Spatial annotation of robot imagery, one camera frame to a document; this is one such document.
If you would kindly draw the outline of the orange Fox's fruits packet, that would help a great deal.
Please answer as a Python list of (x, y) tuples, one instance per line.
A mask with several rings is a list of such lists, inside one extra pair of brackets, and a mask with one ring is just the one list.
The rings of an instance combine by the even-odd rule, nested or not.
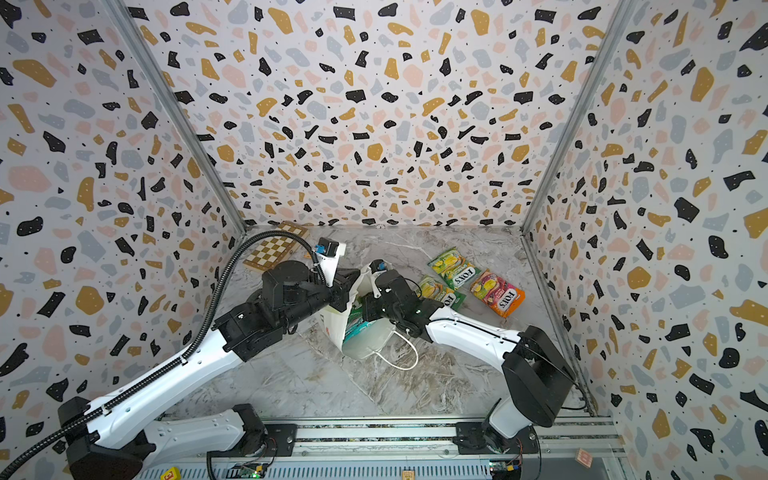
[(502, 318), (509, 317), (526, 298), (522, 289), (490, 270), (473, 282), (470, 291)]

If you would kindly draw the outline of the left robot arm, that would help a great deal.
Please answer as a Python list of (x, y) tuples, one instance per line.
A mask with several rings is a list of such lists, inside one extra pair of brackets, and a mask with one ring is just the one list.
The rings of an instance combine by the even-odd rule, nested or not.
[(59, 410), (67, 428), (67, 462), (76, 479), (132, 479), (145, 468), (209, 452), (271, 454), (277, 447), (248, 404), (197, 419), (159, 416), (209, 380), (280, 342), (326, 306), (344, 310), (361, 273), (343, 268), (316, 282), (299, 261), (280, 263), (261, 287), (218, 317), (201, 344), (158, 365), (124, 388), (92, 402), (68, 401)]

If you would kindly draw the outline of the green Fox's candy packet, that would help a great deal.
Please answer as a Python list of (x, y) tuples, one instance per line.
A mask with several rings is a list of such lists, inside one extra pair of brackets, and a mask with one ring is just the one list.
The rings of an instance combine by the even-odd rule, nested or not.
[(428, 265), (453, 290), (470, 285), (480, 275), (478, 267), (461, 254), (457, 248), (445, 250), (432, 259)]

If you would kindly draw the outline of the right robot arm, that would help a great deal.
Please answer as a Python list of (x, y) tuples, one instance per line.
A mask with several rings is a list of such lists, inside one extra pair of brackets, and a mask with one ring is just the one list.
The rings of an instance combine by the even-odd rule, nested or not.
[(441, 301), (419, 297), (395, 270), (379, 276), (374, 291), (360, 303), (365, 321), (386, 319), (407, 340), (455, 348), (503, 374), (508, 395), (494, 404), (477, 433), (458, 435), (459, 446), (499, 454), (520, 447), (518, 434), (534, 426), (551, 427), (577, 385), (542, 329), (531, 325), (520, 332), (472, 319)]

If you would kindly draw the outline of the green snack packet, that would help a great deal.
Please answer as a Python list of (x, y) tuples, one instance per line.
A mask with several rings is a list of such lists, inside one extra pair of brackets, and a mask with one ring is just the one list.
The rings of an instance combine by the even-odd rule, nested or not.
[(433, 277), (424, 276), (418, 282), (423, 298), (442, 302), (445, 306), (458, 310), (466, 299), (466, 295), (455, 291)]

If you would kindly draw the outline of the white paper bag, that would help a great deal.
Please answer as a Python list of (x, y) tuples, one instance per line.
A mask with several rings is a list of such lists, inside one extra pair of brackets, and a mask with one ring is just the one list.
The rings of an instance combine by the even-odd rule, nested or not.
[[(394, 369), (412, 370), (419, 363), (419, 353), (412, 342), (397, 331), (379, 303), (383, 293), (375, 281), (388, 272), (387, 266), (380, 260), (374, 261), (373, 265), (374, 268), (366, 266), (360, 270), (339, 307), (325, 306), (317, 317), (331, 342), (344, 356), (364, 360), (375, 355)], [(398, 365), (381, 353), (393, 335), (403, 340), (415, 354), (412, 365)]]

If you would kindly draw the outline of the teal snack packet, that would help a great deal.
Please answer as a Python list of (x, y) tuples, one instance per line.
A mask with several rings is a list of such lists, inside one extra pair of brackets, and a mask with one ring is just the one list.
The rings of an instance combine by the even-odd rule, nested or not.
[(346, 342), (368, 328), (372, 321), (364, 319), (362, 306), (353, 306), (347, 319), (343, 341)]

